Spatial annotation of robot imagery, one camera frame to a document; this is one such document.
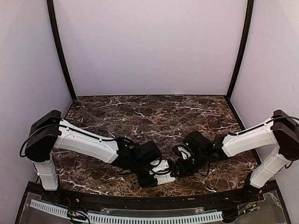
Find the white remote control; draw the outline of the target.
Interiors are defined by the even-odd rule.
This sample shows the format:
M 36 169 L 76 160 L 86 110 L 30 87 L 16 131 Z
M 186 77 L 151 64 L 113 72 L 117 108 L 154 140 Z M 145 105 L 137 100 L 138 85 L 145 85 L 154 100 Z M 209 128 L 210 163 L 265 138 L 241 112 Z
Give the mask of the white remote control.
M 171 177 L 170 174 L 155 175 L 154 177 L 157 179 L 158 185 L 168 184 L 168 183 L 174 182 L 176 180 L 176 178 Z

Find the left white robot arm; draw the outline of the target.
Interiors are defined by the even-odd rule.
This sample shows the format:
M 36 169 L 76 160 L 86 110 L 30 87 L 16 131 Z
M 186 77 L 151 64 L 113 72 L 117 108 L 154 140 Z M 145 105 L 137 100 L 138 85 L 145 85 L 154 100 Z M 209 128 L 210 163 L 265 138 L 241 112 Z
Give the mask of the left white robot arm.
M 33 162 L 42 186 L 55 203 L 63 203 L 66 193 L 59 188 L 51 151 L 53 148 L 73 151 L 104 163 L 129 170 L 137 177 L 141 188 L 155 187 L 176 180 L 171 175 L 173 161 L 164 159 L 157 145 L 144 144 L 124 137 L 108 138 L 78 128 L 52 110 L 30 129 L 19 156 Z

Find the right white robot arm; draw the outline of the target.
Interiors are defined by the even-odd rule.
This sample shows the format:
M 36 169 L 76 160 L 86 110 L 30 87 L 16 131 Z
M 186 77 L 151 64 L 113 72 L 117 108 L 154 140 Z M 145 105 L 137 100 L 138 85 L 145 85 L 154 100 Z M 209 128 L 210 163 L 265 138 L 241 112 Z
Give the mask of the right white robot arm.
M 178 156 L 171 176 L 185 177 L 198 172 L 206 163 L 223 161 L 254 148 L 274 145 L 268 157 L 249 175 L 249 184 L 239 191 L 238 198 L 249 202 L 282 168 L 299 158 L 299 119 L 276 110 L 263 123 L 237 133 L 229 133 L 210 141 L 199 131 L 189 133 L 183 144 L 175 146 Z

